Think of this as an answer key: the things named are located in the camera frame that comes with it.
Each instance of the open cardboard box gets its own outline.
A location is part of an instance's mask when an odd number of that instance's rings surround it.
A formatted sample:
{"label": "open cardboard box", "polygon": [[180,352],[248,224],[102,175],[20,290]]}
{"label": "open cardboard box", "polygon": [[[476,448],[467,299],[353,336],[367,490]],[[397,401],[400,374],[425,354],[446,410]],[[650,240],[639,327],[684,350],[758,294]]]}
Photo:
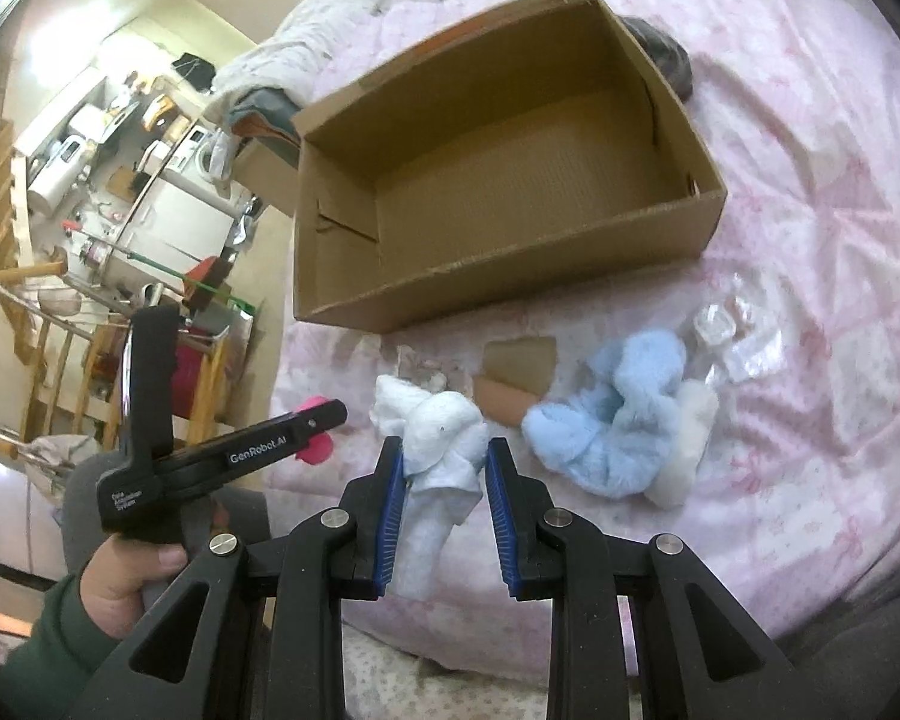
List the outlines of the open cardboard box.
{"label": "open cardboard box", "polygon": [[518,0],[301,111],[293,307],[384,333],[696,257],[727,190],[601,0]]}

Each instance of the plastic bag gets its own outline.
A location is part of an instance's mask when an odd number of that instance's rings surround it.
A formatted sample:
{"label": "plastic bag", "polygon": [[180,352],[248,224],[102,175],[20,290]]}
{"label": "plastic bag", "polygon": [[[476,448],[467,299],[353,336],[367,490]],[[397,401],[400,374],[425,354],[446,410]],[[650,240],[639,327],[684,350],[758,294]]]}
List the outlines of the plastic bag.
{"label": "plastic bag", "polygon": [[223,130],[217,130],[214,136],[213,151],[210,152],[210,175],[213,180],[226,182],[230,180],[230,169],[233,158],[240,146],[240,138]]}
{"label": "plastic bag", "polygon": [[783,368],[783,332],[773,312],[735,274],[730,289],[688,323],[688,376],[717,388],[769,376]]}

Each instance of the metal screw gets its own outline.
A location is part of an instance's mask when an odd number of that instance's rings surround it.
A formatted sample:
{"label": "metal screw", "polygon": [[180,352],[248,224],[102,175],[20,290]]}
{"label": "metal screw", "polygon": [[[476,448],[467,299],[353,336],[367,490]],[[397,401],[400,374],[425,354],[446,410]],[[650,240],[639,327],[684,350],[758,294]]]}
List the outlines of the metal screw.
{"label": "metal screw", "polygon": [[547,509],[543,515],[543,521],[551,528],[565,528],[573,522],[573,514],[567,512],[567,509]]}
{"label": "metal screw", "polygon": [[328,528],[343,528],[350,522],[350,515],[343,509],[327,509],[320,515],[320,523]]}
{"label": "metal screw", "polygon": [[233,533],[220,533],[219,536],[210,539],[210,551],[214,555],[229,555],[239,543]]}
{"label": "metal screw", "polygon": [[664,555],[679,555],[683,551],[683,542],[672,533],[660,533],[656,537],[656,547]]}

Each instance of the green sleeve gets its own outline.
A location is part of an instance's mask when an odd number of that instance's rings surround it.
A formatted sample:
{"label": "green sleeve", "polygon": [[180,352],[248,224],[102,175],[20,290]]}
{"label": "green sleeve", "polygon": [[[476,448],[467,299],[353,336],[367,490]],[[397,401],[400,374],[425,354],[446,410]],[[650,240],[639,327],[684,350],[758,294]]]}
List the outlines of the green sleeve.
{"label": "green sleeve", "polygon": [[0,666],[0,697],[18,720],[58,720],[119,642],[87,615],[80,574],[55,584],[29,640]]}

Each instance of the white towel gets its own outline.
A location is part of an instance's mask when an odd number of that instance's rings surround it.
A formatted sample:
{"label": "white towel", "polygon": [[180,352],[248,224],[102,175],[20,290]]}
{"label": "white towel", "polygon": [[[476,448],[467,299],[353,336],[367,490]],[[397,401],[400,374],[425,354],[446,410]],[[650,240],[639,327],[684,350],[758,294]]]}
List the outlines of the white towel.
{"label": "white towel", "polygon": [[370,421],[382,436],[402,437],[409,481],[391,589],[424,601],[453,526],[484,497],[480,471],[490,429],[459,392],[431,394],[386,375],[377,377]]}
{"label": "white towel", "polygon": [[686,379],[677,389],[677,405],[680,426],[674,452],[643,493],[661,509],[675,509],[686,503],[697,480],[697,466],[710,439],[720,398],[703,382]]}

